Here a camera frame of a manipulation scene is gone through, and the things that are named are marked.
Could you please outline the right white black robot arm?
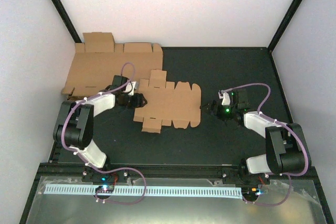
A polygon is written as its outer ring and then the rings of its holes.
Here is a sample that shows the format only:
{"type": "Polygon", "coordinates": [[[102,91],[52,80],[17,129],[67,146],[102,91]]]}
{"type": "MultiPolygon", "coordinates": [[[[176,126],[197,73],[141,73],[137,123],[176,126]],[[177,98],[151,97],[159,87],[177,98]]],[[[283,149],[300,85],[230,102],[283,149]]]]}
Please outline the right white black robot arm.
{"type": "Polygon", "coordinates": [[[218,96],[201,106],[201,111],[224,122],[234,120],[265,139],[266,153],[247,158],[238,171],[243,183],[252,183],[260,173],[302,176],[308,171],[311,159],[299,124],[284,123],[252,109],[244,88],[220,91],[218,96]]]}

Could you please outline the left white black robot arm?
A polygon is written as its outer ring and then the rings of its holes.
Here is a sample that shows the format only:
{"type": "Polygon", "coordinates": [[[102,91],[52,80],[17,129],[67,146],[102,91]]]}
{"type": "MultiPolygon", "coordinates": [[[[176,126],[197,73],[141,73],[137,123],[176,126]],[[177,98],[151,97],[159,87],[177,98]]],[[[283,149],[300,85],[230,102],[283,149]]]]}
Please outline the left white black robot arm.
{"type": "Polygon", "coordinates": [[[142,108],[148,102],[143,94],[136,93],[136,81],[115,75],[112,83],[97,94],[77,101],[64,101],[57,116],[53,139],[74,155],[79,156],[86,166],[94,169],[94,175],[102,182],[108,181],[113,169],[108,156],[93,140],[95,116],[115,106],[142,108]]]}

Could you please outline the brown cardboard box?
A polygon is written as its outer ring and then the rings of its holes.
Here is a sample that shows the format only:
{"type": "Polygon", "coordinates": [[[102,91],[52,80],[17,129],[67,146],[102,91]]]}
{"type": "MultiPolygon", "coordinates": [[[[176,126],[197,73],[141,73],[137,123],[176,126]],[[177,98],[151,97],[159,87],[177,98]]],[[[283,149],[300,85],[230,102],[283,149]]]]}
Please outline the brown cardboard box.
{"type": "Polygon", "coordinates": [[[161,133],[163,126],[176,129],[197,127],[201,122],[201,88],[198,84],[166,80],[166,71],[151,70],[149,79],[140,79],[138,93],[147,104],[136,108],[133,120],[142,131],[161,133]]]}

